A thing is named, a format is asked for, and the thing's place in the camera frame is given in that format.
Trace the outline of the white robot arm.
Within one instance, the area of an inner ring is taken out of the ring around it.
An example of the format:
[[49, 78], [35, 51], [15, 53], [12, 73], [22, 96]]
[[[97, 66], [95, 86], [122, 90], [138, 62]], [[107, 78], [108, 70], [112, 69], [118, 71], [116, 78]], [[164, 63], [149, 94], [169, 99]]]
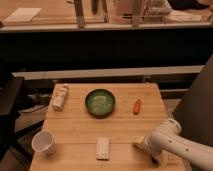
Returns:
[[175, 119], [168, 118], [144, 137], [143, 148], [154, 159], [165, 150], [205, 171], [213, 171], [213, 147], [181, 137], [181, 130], [181, 125]]

